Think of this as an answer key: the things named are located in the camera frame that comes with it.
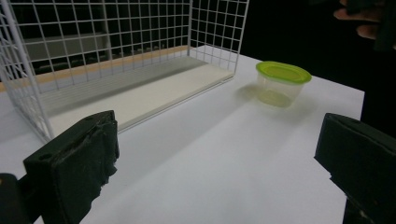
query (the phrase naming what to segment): wire basket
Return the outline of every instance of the wire basket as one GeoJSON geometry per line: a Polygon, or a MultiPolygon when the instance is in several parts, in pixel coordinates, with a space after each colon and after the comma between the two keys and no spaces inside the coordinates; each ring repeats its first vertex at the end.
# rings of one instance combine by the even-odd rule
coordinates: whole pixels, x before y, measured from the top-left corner
{"type": "Polygon", "coordinates": [[[1,0],[0,91],[46,142],[104,110],[122,131],[231,78],[247,12],[248,0],[1,0]]]}

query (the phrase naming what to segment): plastic container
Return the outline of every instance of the plastic container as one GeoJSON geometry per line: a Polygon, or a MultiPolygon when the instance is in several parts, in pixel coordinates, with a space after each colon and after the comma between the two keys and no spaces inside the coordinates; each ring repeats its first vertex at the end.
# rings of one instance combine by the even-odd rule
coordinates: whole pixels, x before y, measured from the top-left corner
{"type": "Polygon", "coordinates": [[[259,72],[258,98],[279,107],[290,106],[312,78],[303,68],[287,63],[261,62],[256,64],[256,69],[259,72]]]}

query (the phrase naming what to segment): green lid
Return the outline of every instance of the green lid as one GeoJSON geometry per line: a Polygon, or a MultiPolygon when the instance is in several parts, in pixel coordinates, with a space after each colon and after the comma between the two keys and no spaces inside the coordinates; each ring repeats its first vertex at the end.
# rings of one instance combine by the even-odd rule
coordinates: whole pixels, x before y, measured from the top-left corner
{"type": "Polygon", "coordinates": [[[311,74],[303,68],[287,63],[261,62],[256,64],[256,69],[264,77],[292,84],[303,84],[311,80],[311,74]]]}

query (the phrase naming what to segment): human hand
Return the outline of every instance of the human hand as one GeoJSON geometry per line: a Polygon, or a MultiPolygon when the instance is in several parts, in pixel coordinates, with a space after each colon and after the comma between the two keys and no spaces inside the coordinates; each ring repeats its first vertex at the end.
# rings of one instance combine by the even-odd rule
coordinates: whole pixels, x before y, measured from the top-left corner
{"type": "MultiPolygon", "coordinates": [[[[343,6],[347,5],[347,0],[340,0],[343,6]]],[[[381,22],[384,13],[385,0],[378,1],[373,7],[362,9],[356,14],[347,14],[346,8],[340,8],[334,11],[334,17],[341,21],[370,21],[370,22],[381,22]]],[[[376,39],[378,33],[378,24],[364,24],[357,28],[359,36],[369,39],[376,39]]]]}

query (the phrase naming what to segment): wooden edge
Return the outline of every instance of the wooden edge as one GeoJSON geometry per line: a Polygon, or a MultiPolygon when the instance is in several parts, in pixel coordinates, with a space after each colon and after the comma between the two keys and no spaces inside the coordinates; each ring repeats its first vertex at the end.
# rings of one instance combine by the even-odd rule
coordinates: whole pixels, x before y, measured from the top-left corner
{"type": "MultiPolygon", "coordinates": [[[[177,52],[181,52],[183,50],[187,50],[187,46],[178,46],[170,49],[159,49],[159,50],[154,50],[152,52],[146,52],[142,54],[137,54],[134,56],[128,56],[128,57],[123,57],[123,58],[118,58],[115,60],[110,60],[110,61],[105,61],[105,62],[100,62],[100,63],[91,63],[83,66],[78,66],[78,67],[73,67],[70,69],[64,69],[64,70],[59,70],[56,72],[51,72],[51,73],[45,73],[45,74],[40,74],[35,77],[35,81],[38,84],[41,83],[46,83],[46,82],[51,82],[55,78],[60,79],[60,78],[65,78],[65,77],[70,77],[70,76],[77,76],[77,75],[82,75],[87,72],[94,72],[98,71],[99,69],[106,69],[111,66],[119,66],[123,65],[124,63],[133,63],[133,62],[139,62],[151,58],[156,58],[160,57],[162,55],[167,55],[167,54],[173,54],[177,52]]],[[[5,85],[0,82],[0,92],[5,91],[6,87],[5,85]]]]}

